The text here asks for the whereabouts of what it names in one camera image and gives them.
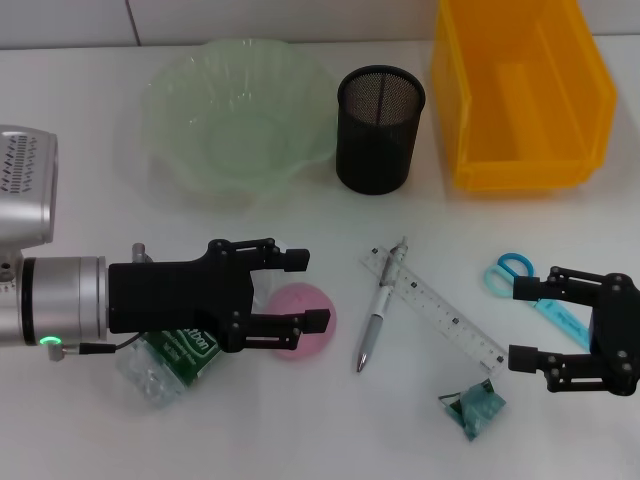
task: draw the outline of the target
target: translucent bowl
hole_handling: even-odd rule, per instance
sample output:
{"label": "translucent bowl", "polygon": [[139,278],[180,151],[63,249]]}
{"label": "translucent bowl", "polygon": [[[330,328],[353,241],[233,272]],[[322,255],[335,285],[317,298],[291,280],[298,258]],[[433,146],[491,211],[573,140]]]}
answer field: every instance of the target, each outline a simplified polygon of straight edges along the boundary
{"label": "translucent bowl", "polygon": [[336,83],[274,40],[219,40],[160,72],[143,95],[143,138],[198,193],[260,192],[336,148]]}

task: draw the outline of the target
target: white table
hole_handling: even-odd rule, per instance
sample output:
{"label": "white table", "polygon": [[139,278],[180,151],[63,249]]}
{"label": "white table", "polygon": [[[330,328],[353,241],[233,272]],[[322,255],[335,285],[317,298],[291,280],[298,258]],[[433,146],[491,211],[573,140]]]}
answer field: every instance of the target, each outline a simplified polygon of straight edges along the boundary
{"label": "white table", "polygon": [[[400,301],[364,373],[354,373],[374,291],[357,258],[402,234],[412,269],[505,347],[578,353],[535,311],[482,288],[484,268],[506,251],[525,253],[542,275],[558,264],[640,281],[640,37],[598,44],[620,101],[608,161],[580,188],[519,200],[450,190],[426,108],[401,190],[357,195],[328,165],[249,210],[180,197],[139,146],[140,91],[186,48],[0,52],[0,123],[60,140],[55,241],[28,254],[122,262],[143,241],[156,261],[186,260],[212,238],[275,236],[311,250],[307,280],[338,311],[337,334],[318,357],[227,356],[164,411],[145,404],[113,357],[54,364],[43,349],[0,351],[3,478],[639,478],[640,395],[553,395],[540,374],[503,372],[494,383],[507,407],[470,444],[436,397],[482,375]],[[304,48],[337,78],[372,63],[423,77],[431,46]],[[575,311],[588,318],[586,309]]]}

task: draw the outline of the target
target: silver pen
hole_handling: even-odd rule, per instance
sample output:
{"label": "silver pen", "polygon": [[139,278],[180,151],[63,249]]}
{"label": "silver pen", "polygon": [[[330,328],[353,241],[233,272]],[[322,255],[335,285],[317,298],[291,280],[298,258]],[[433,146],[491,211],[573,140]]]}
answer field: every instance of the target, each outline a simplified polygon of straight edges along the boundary
{"label": "silver pen", "polygon": [[375,303],[371,316],[369,317],[367,330],[364,332],[364,337],[360,344],[358,363],[356,364],[358,373],[360,373],[366,365],[373,351],[373,346],[376,344],[378,333],[380,333],[380,328],[382,327],[382,320],[384,320],[384,315],[389,305],[389,299],[391,298],[398,274],[400,273],[400,264],[404,260],[408,249],[407,237],[402,237],[402,242],[389,252],[389,258],[387,258],[387,263],[380,276],[380,289],[374,299]]}

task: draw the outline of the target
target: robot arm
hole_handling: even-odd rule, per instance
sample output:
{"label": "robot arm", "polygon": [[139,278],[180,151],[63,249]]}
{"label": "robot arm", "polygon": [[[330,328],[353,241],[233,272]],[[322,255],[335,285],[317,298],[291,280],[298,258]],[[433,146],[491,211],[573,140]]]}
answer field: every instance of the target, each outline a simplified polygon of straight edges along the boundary
{"label": "robot arm", "polygon": [[112,333],[197,328],[225,352],[295,350],[303,333],[322,333],[329,310],[295,315],[251,312],[251,272],[305,271],[307,250],[281,252],[273,239],[213,240],[201,258],[153,263],[134,246],[134,263],[104,257],[27,258],[21,248],[52,241],[57,138],[0,126],[0,346],[55,346],[64,353],[113,353],[91,343]]}
{"label": "robot arm", "polygon": [[628,396],[636,391],[640,378],[640,291],[631,278],[619,273],[602,276],[553,267],[546,282],[517,277],[513,298],[564,300],[592,307],[593,311],[589,354],[562,355],[510,345],[510,370],[541,370],[550,392],[605,390]]}

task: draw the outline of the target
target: black mesh pen holder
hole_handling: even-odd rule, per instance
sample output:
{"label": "black mesh pen holder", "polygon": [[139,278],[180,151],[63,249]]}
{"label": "black mesh pen holder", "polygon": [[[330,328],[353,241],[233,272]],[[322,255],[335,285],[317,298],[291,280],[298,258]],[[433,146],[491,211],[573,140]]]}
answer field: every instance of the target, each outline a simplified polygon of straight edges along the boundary
{"label": "black mesh pen holder", "polygon": [[336,171],[342,183],[366,195],[402,186],[425,104],[418,79],[396,67],[360,68],[340,84],[338,104]]}

